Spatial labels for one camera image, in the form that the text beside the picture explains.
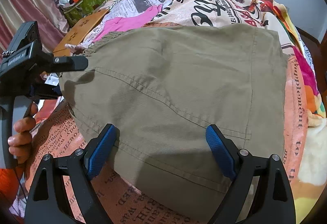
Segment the person's left hand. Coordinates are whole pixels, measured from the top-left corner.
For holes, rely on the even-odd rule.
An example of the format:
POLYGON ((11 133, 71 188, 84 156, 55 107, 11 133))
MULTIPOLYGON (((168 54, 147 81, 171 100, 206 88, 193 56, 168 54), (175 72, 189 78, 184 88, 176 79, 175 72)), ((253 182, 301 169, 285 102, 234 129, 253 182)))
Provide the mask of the person's left hand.
POLYGON ((29 159, 32 149, 30 132, 36 126, 34 116, 37 112, 38 107, 33 103, 29 115, 15 122, 13 128, 16 133, 8 138, 9 152, 17 158, 18 164, 23 164, 29 159))

